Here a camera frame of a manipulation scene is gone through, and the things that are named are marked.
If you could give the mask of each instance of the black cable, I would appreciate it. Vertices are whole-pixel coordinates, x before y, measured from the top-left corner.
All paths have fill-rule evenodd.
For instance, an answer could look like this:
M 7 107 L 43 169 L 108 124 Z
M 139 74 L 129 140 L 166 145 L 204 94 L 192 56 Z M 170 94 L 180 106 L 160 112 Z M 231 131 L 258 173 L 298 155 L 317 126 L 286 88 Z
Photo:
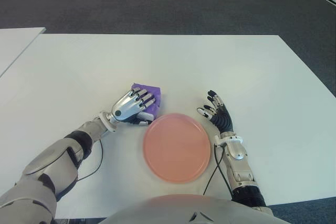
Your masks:
M 94 172 L 90 173 L 89 175 L 87 175 L 87 176 L 85 176 L 85 177 L 83 177 L 83 178 L 78 179 L 77 182 L 78 182 L 78 181 L 81 181 L 82 179 L 85 179 L 85 178 L 87 178 L 87 177 L 90 177 L 90 176 L 93 175 L 96 171 L 99 170 L 99 168 L 100 168 L 100 166 L 101 166 L 101 163 L 103 162 L 103 157 L 104 157 L 104 150 L 103 150 L 103 145 L 102 145 L 102 143 L 101 143 L 101 140 L 99 140 L 99 143 L 100 143 L 100 147 L 101 147 L 101 160 L 100 160 L 99 166 L 97 167 L 97 169 L 96 169 Z
M 216 145 L 214 145 L 214 155 L 216 156 Z M 212 180 L 212 177 L 215 175 L 215 172 L 217 171 L 217 169 L 218 169 L 218 167 L 219 167 L 219 164 L 221 163 L 221 161 L 222 161 L 222 159 L 223 159 L 223 156 L 224 156 L 224 152 L 222 152 L 222 156 L 220 157 L 221 159 L 219 160 L 219 163 L 217 164 L 216 168 L 215 168 L 214 171 L 212 172 L 211 177 L 210 177 L 210 179 L 208 180 L 208 183 L 206 184 L 206 187 L 205 187 L 205 189 L 204 189 L 203 195 L 205 195 L 205 192 L 206 192 L 206 190 L 208 189 L 209 184 L 210 184 L 210 182 L 211 182 L 211 180 Z
M 224 176 L 224 173 L 223 173 L 223 171 L 222 171 L 222 169 L 221 169 L 221 167 L 220 167 L 220 165 L 219 165 L 219 162 L 218 162 L 218 159 L 217 159 L 217 155 L 215 154 L 215 160 L 216 160 L 216 164 L 217 164 L 217 166 L 218 166 L 218 169 L 219 169 L 219 171 L 220 171 L 220 173 L 221 173 L 221 175 L 222 175 L 222 177 L 223 177 L 223 179 L 224 179 L 224 181 L 225 181 L 225 184 L 226 184 L 226 186 L 227 186 L 227 189 L 229 190 L 229 192 L 230 192 L 230 195 L 231 195 L 231 198 L 233 198 L 233 193 L 232 193 L 232 191 L 231 191 L 231 188 L 230 188 L 230 185 L 228 184 L 228 182 L 227 182 L 227 180 L 226 180 L 226 178 L 225 178 L 225 176 Z

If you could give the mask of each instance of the purple sponge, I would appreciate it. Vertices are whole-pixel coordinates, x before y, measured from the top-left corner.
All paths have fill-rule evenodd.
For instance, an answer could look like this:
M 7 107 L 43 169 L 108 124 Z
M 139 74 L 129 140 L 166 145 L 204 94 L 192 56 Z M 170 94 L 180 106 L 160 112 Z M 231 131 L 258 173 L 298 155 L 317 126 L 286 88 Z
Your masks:
M 159 87 L 153 87 L 153 86 L 146 86 L 138 83 L 134 83 L 131 88 L 139 87 L 140 89 L 146 89 L 148 93 L 151 93 L 155 97 L 155 102 L 151 106 L 149 106 L 147 109 L 145 109 L 143 112 L 146 112 L 148 114 L 151 114 L 154 116 L 154 119 L 156 118 L 159 108 L 160 108 L 160 102 L 161 102 L 161 90 Z

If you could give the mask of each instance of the gray carpet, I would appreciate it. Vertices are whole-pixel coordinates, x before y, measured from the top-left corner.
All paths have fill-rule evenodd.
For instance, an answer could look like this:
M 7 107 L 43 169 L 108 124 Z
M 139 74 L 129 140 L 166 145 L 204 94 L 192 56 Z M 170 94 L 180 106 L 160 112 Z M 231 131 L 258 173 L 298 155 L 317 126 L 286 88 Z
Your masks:
M 0 5 L 0 28 L 280 35 L 336 95 L 336 7 L 324 0 L 0 0 Z

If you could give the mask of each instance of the white tabletop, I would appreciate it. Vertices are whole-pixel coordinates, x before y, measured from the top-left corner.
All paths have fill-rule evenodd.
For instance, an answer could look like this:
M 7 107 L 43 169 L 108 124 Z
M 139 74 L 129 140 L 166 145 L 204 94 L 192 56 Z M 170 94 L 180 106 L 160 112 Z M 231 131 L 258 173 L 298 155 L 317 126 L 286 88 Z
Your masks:
M 0 29 L 0 77 L 44 31 L 43 27 Z
M 244 138 L 269 205 L 336 196 L 336 99 L 278 36 L 40 35 L 0 78 L 0 193 L 38 153 L 109 110 L 133 82 L 161 87 L 160 114 L 198 120 L 209 89 L 220 94 Z M 157 178 L 142 156 L 145 127 L 120 125 L 103 138 L 100 170 L 59 203 L 56 218 L 107 217 L 166 194 L 201 194 L 214 169 L 194 182 Z M 83 162 L 82 177 L 100 160 Z M 219 174 L 207 195 L 229 199 Z

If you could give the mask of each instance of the robotic hand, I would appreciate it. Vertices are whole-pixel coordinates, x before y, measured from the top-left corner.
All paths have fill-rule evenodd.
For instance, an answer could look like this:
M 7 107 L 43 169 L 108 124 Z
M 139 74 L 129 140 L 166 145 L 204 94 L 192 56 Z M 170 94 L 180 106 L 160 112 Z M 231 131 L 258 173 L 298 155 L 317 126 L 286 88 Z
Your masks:
M 220 132 L 220 137 L 215 136 L 215 147 L 224 148 L 223 160 L 232 190 L 232 200 L 272 215 L 271 210 L 265 207 L 264 198 L 248 165 L 247 152 L 242 146 L 243 139 L 233 131 L 229 112 L 214 91 L 209 91 L 208 95 L 207 98 L 214 108 L 204 105 L 205 109 L 197 108 L 197 111 Z
M 152 120 L 147 120 L 141 112 L 154 102 L 154 96 L 151 93 L 147 93 L 146 89 L 134 88 L 115 103 L 112 108 L 112 116 L 121 122 L 150 124 Z
M 233 132 L 232 120 L 222 99 L 212 90 L 208 92 L 208 95 L 208 100 L 215 108 L 204 105 L 206 110 L 197 108 L 198 113 L 209 119 L 218 128 L 220 134 Z
M 155 102 L 146 90 L 128 91 L 92 121 L 46 148 L 26 166 L 15 186 L 0 197 L 1 223 L 54 223 L 56 202 L 78 181 L 78 168 L 92 146 L 117 123 L 149 124 L 141 112 Z

